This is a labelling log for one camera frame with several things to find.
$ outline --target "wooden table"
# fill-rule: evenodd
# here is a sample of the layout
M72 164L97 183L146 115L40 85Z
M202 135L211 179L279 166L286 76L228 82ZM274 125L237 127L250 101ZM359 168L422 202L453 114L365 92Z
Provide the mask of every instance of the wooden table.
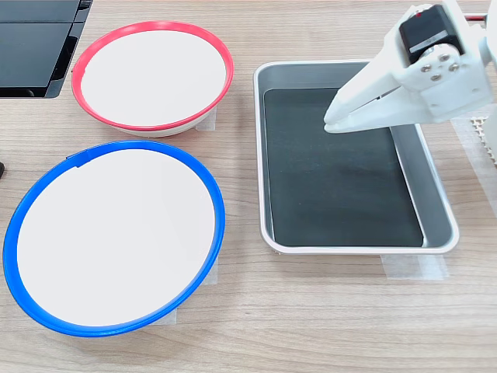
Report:
M268 61L371 58L408 4L96 0L76 58L104 33L150 19L205 27L233 54L235 80L216 131L161 140L196 156L224 194L218 284L200 287L175 325L85 340L35 323L2 279L0 371L497 371L497 220L450 124L423 127L461 227L446 280L387 279L378 256L279 256L259 236L252 73ZM462 6L484 12L488 2ZM48 169L129 138L87 115L69 78L56 99L1 100L0 235Z

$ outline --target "black object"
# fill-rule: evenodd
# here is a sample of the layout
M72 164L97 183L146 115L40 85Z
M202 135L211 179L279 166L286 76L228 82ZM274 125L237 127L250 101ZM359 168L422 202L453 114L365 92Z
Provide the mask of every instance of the black object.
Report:
M0 0L0 97L58 96L90 5Z
M456 29L443 6L434 5L400 25L402 42L411 64L436 44L451 44L464 54Z
M328 134L337 89L264 95L274 239L284 246L412 246L423 235L389 128Z

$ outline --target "red-rimmed bowl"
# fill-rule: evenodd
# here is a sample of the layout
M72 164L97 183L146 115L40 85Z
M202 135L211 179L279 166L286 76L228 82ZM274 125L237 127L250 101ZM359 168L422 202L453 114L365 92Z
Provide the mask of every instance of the red-rimmed bowl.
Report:
M94 118L152 138L194 127L232 80L233 59L215 35L187 23L152 21L93 43L76 62L72 89Z

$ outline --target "metal tray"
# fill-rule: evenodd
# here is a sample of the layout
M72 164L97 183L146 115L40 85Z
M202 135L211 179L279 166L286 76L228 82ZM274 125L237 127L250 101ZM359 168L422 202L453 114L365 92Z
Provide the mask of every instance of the metal tray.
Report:
M346 134L349 137L340 138L339 141L337 138L327 138L326 136L337 135L326 134L323 129L323 138L320 137L321 132L318 133L320 144L315 142L306 143L306 139L307 141L314 140L305 135L299 136L299 140L296 142L291 137L291 132L286 132L284 127L287 124L286 122L279 124L280 132L275 132L272 129L273 127L270 127L274 126L274 124L266 126L269 122L274 123L274 119L271 119L271 121L268 118L274 117L275 110L269 105L275 105L273 97L276 93L279 97L276 102L278 102L277 100L280 102L283 100L283 103L285 103L285 97L291 98L297 94L299 97L304 97L304 101L307 100L312 105L313 99L310 97L313 95L319 97L320 90L323 92L324 89L338 90L366 64L367 61L273 62L261 66L254 74L260 225L264 240L279 253L440 254L450 251L459 240L459 230L454 214L418 124L381 129L380 131L383 132L364 131L354 135ZM306 110L305 103L288 103L288 110L285 110L286 108L283 105L283 109L280 110L283 113L281 118L286 119L281 121L289 120L291 122L293 120L295 106L299 106L299 110ZM316 118L317 116L321 118L321 112L319 111L321 109L322 116L324 116L326 107L318 108L318 111L313 109L314 123L312 125L314 126L315 134L317 134L317 125L324 127L324 123L316 123ZM308 126L309 124L305 123L305 121L301 120L302 125ZM315 174L318 175L316 180L323 184L323 188L327 187L324 184L332 185L332 187L336 188L337 195L340 196L336 206L330 205L332 199L329 197L330 195L335 196L335 194L319 193L316 183L306 184L306 180L302 182L302 172L299 170L299 165L294 164L299 163L303 158L302 155L305 154L305 157L309 159L313 156L321 156L319 162L310 163L319 167L322 160L327 159L326 152L329 149L327 150L326 148L326 141L328 139L330 142L334 141L334 148L331 145L329 146L329 149L331 149L329 154L334 157L333 162L326 165L328 168L321 168L319 175ZM343 145L342 140L346 140L346 144L348 144L348 141L349 145ZM389 147L388 141L391 143L391 150L385 150L385 148ZM293 154L293 149L296 147L300 149L300 153ZM354 147L356 149L351 153L350 148ZM349 162L349 158L347 158L350 154L358 155L359 159L364 162L364 173L356 179L351 179L352 181L348 179L341 180L342 176L347 178L351 173L350 169L346 170L345 173L342 171L343 169L352 166L351 169L357 170L356 163L354 161ZM385 162L386 156L391 157L387 162ZM276 157L287 157L288 162L291 160L293 163L287 165L285 159L279 163L275 162ZM340 170L336 169L338 167L337 162L339 162ZM283 165L284 169L275 170L275 166L271 169L270 164ZM323 183L323 181L326 182L328 173L330 177L335 177L333 183ZM282 174L294 175L297 178L297 184L300 183L300 189L294 189L293 183L288 183L288 179L281 179ZM374 177L376 181L367 179L368 177ZM359 188L357 188L357 185L353 185L354 180L360 181ZM370 186L377 183L378 180L380 180L380 184ZM396 187L397 189L393 189L393 194L398 192L399 197L397 199L391 199L392 193L382 189L382 185L388 188L391 187L392 183L399 184L399 187ZM306 190L306 185L311 186L308 192L310 196L301 198L302 194L306 194L306 191L308 191ZM363 186L370 188L364 193L366 196L367 193L370 195L361 200L361 197L363 197L361 193L356 193L354 190L364 190ZM355 204L354 208L357 206L360 206L360 208L348 208L347 204L342 202L344 198L341 193L349 193L351 206ZM295 204L286 210L283 209L283 212L281 210L281 201L283 200L284 202L282 195L288 195L290 204ZM314 203L311 210L314 211L313 209L315 208L317 211L315 217L313 217L315 218L315 225L306 218L305 213L307 211L299 210L300 205L308 201ZM304 211L304 216L299 215L302 211ZM295 224L296 221L301 222L301 227L303 228L300 228L300 223ZM416 238L416 230L419 231L418 238ZM279 233L283 231L287 231L287 233L284 235Z

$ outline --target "tape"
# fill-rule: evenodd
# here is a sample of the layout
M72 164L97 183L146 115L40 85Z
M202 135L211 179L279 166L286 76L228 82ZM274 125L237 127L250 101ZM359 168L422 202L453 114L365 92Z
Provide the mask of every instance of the tape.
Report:
M217 284L217 268L219 267L217 261L218 261L218 259L216 259L216 261L214 262L214 265L210 269L207 276L203 279L202 284L200 286ZM153 325L174 325L174 324L176 324L177 314L178 314L178 309L175 309L174 311L168 313L166 316L157 320L156 322L153 322L150 325L151 326L153 326Z
M388 279L440 281L449 277L443 255L382 255Z
M494 215L497 217L497 188L495 188L497 168L494 164L495 160L492 159L495 154L488 151L488 146L485 147L487 145L483 131L485 126L482 126L485 118L490 116L496 107L495 104L487 105L481 110L465 114L464 117L454 118L451 122Z
M216 129L217 107L214 107L209 115L195 126L197 131L214 131Z

